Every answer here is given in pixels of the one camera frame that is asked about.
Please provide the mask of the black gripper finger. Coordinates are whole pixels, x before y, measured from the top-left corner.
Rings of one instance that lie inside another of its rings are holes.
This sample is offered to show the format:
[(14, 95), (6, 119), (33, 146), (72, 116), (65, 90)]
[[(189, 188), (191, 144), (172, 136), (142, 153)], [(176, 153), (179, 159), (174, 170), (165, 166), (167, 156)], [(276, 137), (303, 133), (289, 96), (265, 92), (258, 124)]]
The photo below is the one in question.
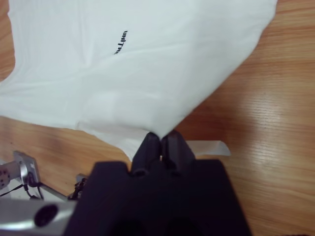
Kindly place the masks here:
[(152, 163), (159, 161), (161, 154), (161, 142), (159, 137), (150, 132), (142, 141), (139, 149), (132, 159), (132, 173), (148, 173)]
[(183, 136), (177, 131), (171, 131), (161, 140), (162, 162), (167, 169), (181, 173), (195, 160), (195, 155)]

